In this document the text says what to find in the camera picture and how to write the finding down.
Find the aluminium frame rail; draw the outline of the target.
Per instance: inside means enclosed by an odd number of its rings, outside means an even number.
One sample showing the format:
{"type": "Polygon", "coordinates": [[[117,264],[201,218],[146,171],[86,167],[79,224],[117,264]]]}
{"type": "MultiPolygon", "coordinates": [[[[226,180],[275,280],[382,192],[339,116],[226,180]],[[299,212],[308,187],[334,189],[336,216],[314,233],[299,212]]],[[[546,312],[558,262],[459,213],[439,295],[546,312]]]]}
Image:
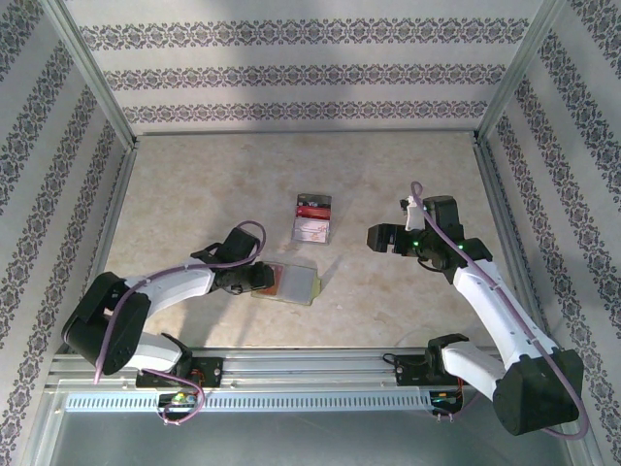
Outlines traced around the aluminium frame rail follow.
{"type": "Polygon", "coordinates": [[[565,349],[591,348],[591,330],[567,273],[566,261],[538,206],[528,207],[518,191],[506,193],[496,159],[484,141],[474,152],[493,217],[499,230],[508,272],[522,307],[565,349]]]}
{"type": "Polygon", "coordinates": [[[140,144],[136,143],[123,153],[113,166],[111,181],[105,180],[97,191],[97,197],[89,211],[88,223],[84,227],[82,239],[76,249],[78,256],[72,262],[70,270],[72,275],[66,283],[63,300],[54,314],[52,335],[58,341],[50,346],[54,351],[64,351],[66,345],[62,330],[65,323],[91,283],[104,272],[139,146],[140,144]]]}
{"type": "Polygon", "coordinates": [[[145,132],[138,139],[146,137],[189,137],[189,136],[233,136],[233,135],[297,135],[297,134],[371,134],[371,133],[439,133],[439,134],[477,134],[466,128],[379,128],[379,129],[292,129],[292,130],[220,130],[220,131],[155,131],[145,132]]]}

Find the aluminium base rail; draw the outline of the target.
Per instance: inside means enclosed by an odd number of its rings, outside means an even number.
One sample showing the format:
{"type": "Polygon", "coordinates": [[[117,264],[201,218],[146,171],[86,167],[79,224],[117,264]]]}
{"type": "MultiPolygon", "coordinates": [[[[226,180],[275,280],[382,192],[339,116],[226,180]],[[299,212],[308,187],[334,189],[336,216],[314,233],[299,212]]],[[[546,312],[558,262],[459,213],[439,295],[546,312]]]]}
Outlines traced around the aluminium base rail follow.
{"type": "MultiPolygon", "coordinates": [[[[211,348],[199,357],[223,359],[220,390],[235,392],[312,392],[395,390],[396,355],[425,354],[424,348],[211,348]]],[[[134,390],[137,371],[122,369],[93,382],[94,367],[77,354],[58,354],[45,377],[44,391],[134,390]]]]}

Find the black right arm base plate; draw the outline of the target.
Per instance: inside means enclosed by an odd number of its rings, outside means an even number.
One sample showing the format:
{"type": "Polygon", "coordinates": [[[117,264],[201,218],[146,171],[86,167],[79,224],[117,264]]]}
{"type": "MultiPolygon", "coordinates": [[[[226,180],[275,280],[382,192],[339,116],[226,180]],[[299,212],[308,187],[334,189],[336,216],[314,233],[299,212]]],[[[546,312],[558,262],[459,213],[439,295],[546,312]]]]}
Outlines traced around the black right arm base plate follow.
{"type": "Polygon", "coordinates": [[[424,355],[396,355],[394,364],[397,386],[429,386],[434,383],[424,355]]]}

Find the grey metal sheet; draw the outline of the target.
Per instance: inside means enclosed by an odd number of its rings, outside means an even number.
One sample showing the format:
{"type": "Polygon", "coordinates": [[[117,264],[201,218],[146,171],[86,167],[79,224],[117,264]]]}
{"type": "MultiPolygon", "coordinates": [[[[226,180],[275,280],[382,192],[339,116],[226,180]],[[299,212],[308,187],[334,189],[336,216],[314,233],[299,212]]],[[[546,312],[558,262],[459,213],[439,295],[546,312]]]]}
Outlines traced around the grey metal sheet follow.
{"type": "Polygon", "coordinates": [[[479,406],[454,422],[409,412],[69,414],[52,466],[571,466],[545,434],[513,437],[479,406]]]}

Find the clear acrylic card stand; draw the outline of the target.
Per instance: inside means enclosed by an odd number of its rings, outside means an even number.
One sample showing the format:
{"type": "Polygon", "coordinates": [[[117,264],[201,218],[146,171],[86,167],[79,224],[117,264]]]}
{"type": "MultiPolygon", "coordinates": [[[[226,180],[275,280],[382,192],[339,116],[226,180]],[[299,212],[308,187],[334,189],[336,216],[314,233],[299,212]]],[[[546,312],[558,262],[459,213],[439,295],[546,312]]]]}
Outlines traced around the clear acrylic card stand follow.
{"type": "Polygon", "coordinates": [[[292,229],[291,229],[291,241],[292,241],[292,242],[294,242],[294,243],[303,244],[303,245],[322,246],[322,247],[323,247],[323,246],[327,246],[327,245],[329,244],[329,242],[330,242],[331,229],[332,229],[332,218],[333,218],[333,209],[332,209],[332,207],[333,207],[333,198],[332,198],[332,206],[331,206],[331,208],[330,208],[330,209],[331,209],[331,219],[329,220],[329,221],[330,221],[329,240],[328,240],[328,242],[327,242],[326,244],[309,243],[309,242],[299,242],[299,241],[294,241],[294,240],[292,239],[293,224],[294,224],[294,220],[295,220],[295,218],[296,218],[296,208],[297,208],[297,207],[298,207],[297,202],[295,202],[294,217],[293,217],[293,220],[292,220],[292,229]]]}

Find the clear box lid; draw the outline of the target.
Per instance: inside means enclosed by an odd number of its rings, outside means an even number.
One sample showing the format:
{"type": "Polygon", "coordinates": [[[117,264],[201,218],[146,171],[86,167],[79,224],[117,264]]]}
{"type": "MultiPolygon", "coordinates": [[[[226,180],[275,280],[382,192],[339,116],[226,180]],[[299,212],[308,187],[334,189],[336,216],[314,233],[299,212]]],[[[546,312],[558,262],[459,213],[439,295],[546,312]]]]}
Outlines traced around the clear box lid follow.
{"type": "Polygon", "coordinates": [[[313,299],[318,296],[321,290],[321,280],[317,275],[317,270],[300,265],[267,262],[267,264],[269,263],[276,263],[284,266],[282,281],[277,296],[258,296],[255,294],[256,290],[251,292],[251,296],[258,299],[310,306],[313,299]]]}

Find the aluminium frame post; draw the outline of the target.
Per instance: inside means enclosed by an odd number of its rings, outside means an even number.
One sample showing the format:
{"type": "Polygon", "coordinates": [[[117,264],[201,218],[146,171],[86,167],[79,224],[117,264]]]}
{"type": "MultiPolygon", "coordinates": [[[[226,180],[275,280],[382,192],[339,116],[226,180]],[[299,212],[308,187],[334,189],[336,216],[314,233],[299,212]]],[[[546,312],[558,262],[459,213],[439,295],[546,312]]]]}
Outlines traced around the aluminium frame post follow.
{"type": "Polygon", "coordinates": [[[513,92],[527,73],[530,63],[536,56],[549,29],[566,4],[567,0],[542,0],[515,56],[501,79],[497,91],[489,102],[480,125],[474,132],[476,143],[481,144],[494,129],[513,92]]]}
{"type": "Polygon", "coordinates": [[[136,145],[137,137],[121,107],[114,98],[104,73],[99,68],[82,33],[64,0],[39,0],[59,38],[65,44],[79,71],[101,106],[107,120],[127,150],[136,145]]]}

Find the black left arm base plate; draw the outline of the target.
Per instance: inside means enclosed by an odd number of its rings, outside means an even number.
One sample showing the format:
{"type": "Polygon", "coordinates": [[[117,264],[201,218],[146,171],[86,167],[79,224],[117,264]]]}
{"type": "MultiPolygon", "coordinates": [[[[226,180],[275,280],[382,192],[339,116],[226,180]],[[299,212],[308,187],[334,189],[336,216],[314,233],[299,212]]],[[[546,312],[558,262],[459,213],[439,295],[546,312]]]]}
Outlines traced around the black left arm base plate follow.
{"type": "MultiPolygon", "coordinates": [[[[178,378],[191,380],[203,388],[220,387],[223,373],[223,359],[221,357],[191,357],[176,364],[170,372],[178,378]]],[[[142,372],[136,377],[138,388],[169,388],[180,386],[180,383],[171,381],[152,373],[142,372]]]]}

